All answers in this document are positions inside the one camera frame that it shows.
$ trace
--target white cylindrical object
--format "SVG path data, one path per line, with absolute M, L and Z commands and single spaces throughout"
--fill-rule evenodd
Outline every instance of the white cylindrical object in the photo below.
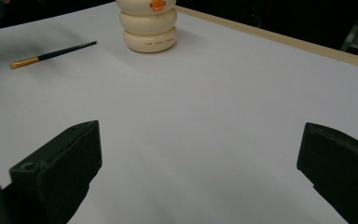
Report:
M 177 39 L 176 28 L 173 27 L 168 32 L 159 35 L 133 35 L 124 32 L 126 45 L 139 52 L 158 52 L 173 46 Z
M 116 0 L 116 3 L 127 14 L 151 16 L 169 11 L 175 6 L 176 0 Z
M 155 35 L 165 33 L 176 23 L 176 9 L 153 16 L 132 16 L 125 12 L 120 13 L 120 22 L 124 29 L 133 35 Z

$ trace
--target gold ferrule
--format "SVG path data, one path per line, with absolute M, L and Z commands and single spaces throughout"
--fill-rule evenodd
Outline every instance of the gold ferrule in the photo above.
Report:
M 25 60 L 22 60 L 22 61 L 11 63 L 10 67 L 14 69 L 14 68 L 18 68 L 18 67 L 23 67 L 23 66 L 28 65 L 30 63 L 37 63 L 37 62 L 39 62 L 38 58 L 30 58 L 30 59 L 25 59 Z

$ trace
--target dark background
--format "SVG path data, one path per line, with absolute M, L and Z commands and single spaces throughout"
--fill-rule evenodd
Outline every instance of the dark background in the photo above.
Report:
M 109 2 L 114 0 L 11 0 L 0 28 Z M 177 5 L 332 49 L 340 49 L 358 19 L 358 0 L 178 0 Z

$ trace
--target white table surface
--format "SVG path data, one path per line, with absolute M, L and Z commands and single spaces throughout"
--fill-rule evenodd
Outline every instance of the white table surface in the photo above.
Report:
M 0 30 L 2 187 L 11 166 L 97 119 L 103 168 L 70 223 L 345 223 L 296 160 L 306 122 L 358 139 L 357 66 L 184 14 L 172 49 L 136 53 L 118 13 Z

